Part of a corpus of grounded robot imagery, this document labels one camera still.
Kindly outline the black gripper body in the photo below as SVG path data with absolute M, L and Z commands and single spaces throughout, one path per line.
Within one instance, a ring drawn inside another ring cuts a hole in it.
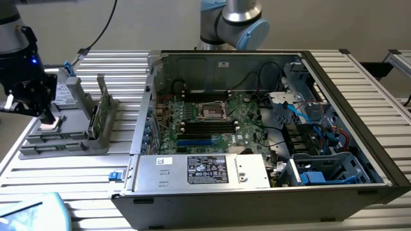
M 0 111 L 41 116 L 41 108 L 51 104 L 57 95 L 58 77 L 45 71 L 45 65 L 35 49 L 25 49 L 0 56 L 0 85 L 7 100 Z

